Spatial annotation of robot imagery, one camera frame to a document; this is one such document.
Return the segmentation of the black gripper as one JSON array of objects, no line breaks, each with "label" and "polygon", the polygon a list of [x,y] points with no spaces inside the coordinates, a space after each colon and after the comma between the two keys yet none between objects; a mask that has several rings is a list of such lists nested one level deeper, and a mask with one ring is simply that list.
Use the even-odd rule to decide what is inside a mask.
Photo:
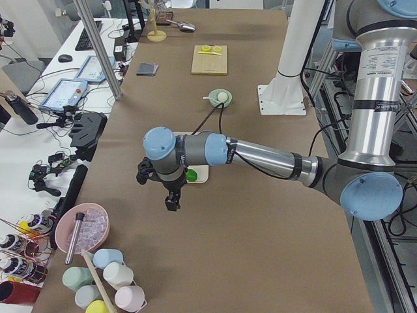
[{"label": "black gripper", "polygon": [[168,211],[180,209],[181,188],[187,184],[185,177],[179,177],[174,181],[163,181],[163,186],[168,190],[169,195],[165,198],[165,206]]}]

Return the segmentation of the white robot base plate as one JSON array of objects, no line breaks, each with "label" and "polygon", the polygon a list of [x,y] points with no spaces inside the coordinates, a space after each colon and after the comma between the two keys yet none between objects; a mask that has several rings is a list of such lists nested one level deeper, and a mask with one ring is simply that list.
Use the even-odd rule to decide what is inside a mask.
[{"label": "white robot base plate", "polygon": [[301,85],[258,85],[261,115],[306,115]]}]

